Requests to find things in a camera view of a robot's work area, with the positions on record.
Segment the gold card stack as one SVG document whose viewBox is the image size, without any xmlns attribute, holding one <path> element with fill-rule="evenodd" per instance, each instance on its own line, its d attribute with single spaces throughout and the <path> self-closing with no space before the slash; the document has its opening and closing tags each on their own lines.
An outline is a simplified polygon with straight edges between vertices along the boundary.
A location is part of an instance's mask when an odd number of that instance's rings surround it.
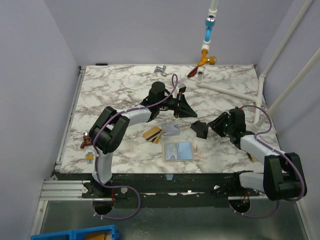
<svg viewBox="0 0 320 240">
<path fill-rule="evenodd" d="M 144 132 L 142 135 L 147 142 L 151 142 L 153 144 L 158 144 L 161 137 L 162 137 L 162 133 L 163 133 L 163 131 L 161 128 L 154 126 L 151 129 Z"/>
</svg>

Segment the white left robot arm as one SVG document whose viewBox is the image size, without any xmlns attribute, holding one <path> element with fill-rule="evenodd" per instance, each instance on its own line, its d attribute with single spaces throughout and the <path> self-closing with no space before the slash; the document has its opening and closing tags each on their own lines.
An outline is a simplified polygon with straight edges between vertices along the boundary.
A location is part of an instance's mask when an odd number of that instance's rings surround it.
<svg viewBox="0 0 320 240">
<path fill-rule="evenodd" d="M 175 118 L 196 118 L 198 115 L 190 107 L 186 98 L 186 86 L 176 84 L 169 92 L 166 85 L 156 81 L 151 85 L 148 96 L 142 102 L 127 110 L 116 110 L 107 106 L 89 131 L 89 137 L 96 151 L 93 191 L 101 198 L 111 191 L 108 183 L 112 178 L 114 151 L 120 146 L 128 127 L 154 120 L 160 111 L 173 111 Z"/>
</svg>

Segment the beige card holder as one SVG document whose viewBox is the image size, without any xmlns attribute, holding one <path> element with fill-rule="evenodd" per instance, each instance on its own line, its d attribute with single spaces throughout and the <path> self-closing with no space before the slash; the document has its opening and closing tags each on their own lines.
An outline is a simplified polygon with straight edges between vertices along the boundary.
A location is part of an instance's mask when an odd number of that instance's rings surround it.
<svg viewBox="0 0 320 240">
<path fill-rule="evenodd" d="M 162 161 L 165 163 L 191 162 L 195 160 L 192 141 L 167 141 L 162 146 Z"/>
</svg>

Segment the silver VIP card stack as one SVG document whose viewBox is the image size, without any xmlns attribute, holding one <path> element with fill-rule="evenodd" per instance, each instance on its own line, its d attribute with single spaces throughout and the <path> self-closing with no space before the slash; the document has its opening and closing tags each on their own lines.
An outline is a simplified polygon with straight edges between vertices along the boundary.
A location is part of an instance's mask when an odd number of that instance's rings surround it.
<svg viewBox="0 0 320 240">
<path fill-rule="evenodd" d="M 180 135 L 180 126 L 176 122 L 167 122 L 161 124 L 162 134 L 165 138 Z"/>
</svg>

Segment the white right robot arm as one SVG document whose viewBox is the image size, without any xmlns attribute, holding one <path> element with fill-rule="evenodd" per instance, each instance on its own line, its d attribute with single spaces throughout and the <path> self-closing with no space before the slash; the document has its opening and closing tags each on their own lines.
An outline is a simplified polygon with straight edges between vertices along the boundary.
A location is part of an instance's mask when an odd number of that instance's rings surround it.
<svg viewBox="0 0 320 240">
<path fill-rule="evenodd" d="M 230 191 L 241 196 L 248 189 L 266 194 L 269 200 L 299 201 L 307 194 L 307 185 L 301 159 L 294 152 L 278 150 L 247 130 L 245 113 L 241 108 L 223 112 L 208 126 L 220 137 L 228 137 L 230 142 L 245 151 L 253 159 L 263 164 L 263 172 L 241 171 L 230 183 Z"/>
</svg>

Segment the black card stack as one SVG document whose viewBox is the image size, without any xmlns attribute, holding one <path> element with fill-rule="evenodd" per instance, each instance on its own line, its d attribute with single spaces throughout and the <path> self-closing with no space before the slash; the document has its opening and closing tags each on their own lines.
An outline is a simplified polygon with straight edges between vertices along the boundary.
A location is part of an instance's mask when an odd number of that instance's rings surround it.
<svg viewBox="0 0 320 240">
<path fill-rule="evenodd" d="M 207 139 L 209 132 L 207 123 L 197 120 L 191 124 L 190 128 L 195 131 L 197 138 Z"/>
</svg>

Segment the single silver card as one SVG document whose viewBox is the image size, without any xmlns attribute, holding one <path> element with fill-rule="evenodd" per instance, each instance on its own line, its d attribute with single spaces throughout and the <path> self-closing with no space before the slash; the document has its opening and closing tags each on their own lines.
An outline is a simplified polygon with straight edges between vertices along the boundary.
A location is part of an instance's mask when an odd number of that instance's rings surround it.
<svg viewBox="0 0 320 240">
<path fill-rule="evenodd" d="M 174 161 L 179 159 L 179 143 L 166 142 L 164 144 L 164 160 Z"/>
</svg>

